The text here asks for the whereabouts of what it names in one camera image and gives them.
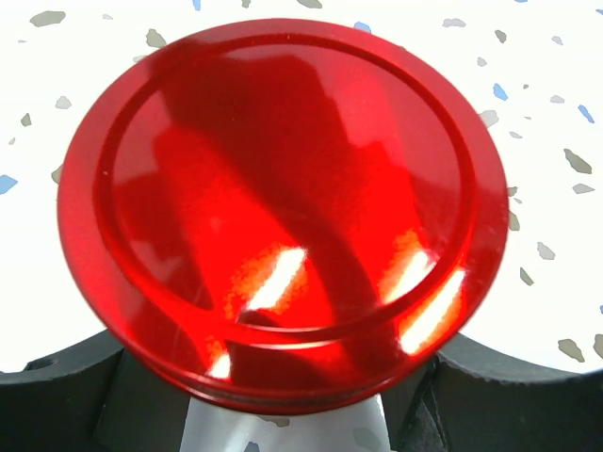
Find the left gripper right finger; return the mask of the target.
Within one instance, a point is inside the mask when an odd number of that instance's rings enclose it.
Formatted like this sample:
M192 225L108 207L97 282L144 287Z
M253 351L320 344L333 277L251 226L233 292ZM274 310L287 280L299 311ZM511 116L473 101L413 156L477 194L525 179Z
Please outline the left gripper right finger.
M528 363L462 334L381 393L395 451L599 451L602 374Z

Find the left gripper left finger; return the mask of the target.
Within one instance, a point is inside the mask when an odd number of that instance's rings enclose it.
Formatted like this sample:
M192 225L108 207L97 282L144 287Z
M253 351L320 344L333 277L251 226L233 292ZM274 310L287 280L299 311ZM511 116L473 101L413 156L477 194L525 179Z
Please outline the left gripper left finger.
M108 331L1 376L4 451L177 451L190 398Z

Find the clear plastic jar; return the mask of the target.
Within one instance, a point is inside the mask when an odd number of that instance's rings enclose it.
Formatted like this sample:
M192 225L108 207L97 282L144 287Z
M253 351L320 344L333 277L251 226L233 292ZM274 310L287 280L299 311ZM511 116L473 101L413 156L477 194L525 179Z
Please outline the clear plastic jar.
M376 395L348 407L298 416L235 412L193 399L183 452L388 451L383 404Z

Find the red jar lid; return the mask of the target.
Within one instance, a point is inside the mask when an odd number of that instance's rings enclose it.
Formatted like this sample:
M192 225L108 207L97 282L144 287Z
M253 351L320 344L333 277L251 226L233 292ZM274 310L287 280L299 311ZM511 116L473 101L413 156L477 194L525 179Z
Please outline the red jar lid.
M60 242L106 327L225 408L324 412L408 377L474 314L508 236L479 114L367 32L266 19L145 57L65 157Z

